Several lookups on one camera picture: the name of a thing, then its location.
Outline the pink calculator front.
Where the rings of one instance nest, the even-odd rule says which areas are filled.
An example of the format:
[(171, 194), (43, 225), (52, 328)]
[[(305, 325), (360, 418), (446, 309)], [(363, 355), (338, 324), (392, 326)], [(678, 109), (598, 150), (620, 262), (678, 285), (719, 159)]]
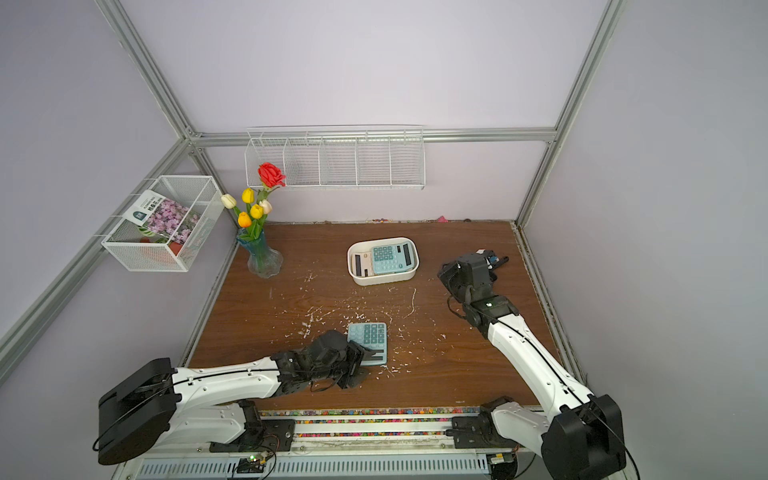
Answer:
[[(402, 246), (402, 250), (405, 255), (405, 261), (406, 261), (406, 268), (404, 271), (400, 273), (407, 272), (414, 265), (414, 257), (412, 255), (411, 248), (409, 247), (408, 244), (396, 244), (396, 245)], [(379, 276), (379, 275), (375, 275), (373, 272), (371, 251), (358, 253), (353, 256), (354, 271), (357, 276), (359, 277)]]

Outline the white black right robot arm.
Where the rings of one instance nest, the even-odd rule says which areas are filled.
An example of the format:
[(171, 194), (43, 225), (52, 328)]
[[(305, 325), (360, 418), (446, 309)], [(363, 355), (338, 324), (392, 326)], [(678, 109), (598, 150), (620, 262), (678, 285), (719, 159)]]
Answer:
[(633, 465), (618, 404), (570, 375), (512, 302), (494, 293), (495, 270), (503, 262), (493, 251), (480, 250), (444, 264), (438, 278), (461, 306), (459, 317), (510, 361), (541, 409), (500, 397), (475, 416), (454, 417), (446, 433), (455, 448), (523, 447), (542, 459), (554, 479), (606, 479)]

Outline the teal calculator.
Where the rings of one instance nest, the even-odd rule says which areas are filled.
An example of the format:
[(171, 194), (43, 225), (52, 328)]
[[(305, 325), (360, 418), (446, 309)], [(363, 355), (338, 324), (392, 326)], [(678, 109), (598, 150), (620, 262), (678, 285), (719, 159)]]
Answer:
[(375, 275), (400, 273), (406, 268), (401, 245), (381, 245), (372, 248), (372, 266)]
[(366, 350), (362, 366), (383, 366), (387, 363), (388, 333), (385, 323), (351, 323), (347, 337)]

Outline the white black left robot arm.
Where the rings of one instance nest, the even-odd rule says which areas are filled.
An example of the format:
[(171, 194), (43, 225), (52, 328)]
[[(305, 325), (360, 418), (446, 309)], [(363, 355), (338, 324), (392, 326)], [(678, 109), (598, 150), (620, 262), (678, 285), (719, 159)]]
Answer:
[(191, 369), (149, 361), (98, 401), (92, 446), (101, 465), (117, 465), (157, 446), (208, 443), (241, 448), (260, 434), (253, 400), (303, 392), (328, 381), (357, 387), (373, 350), (329, 330), (302, 349), (242, 364)]

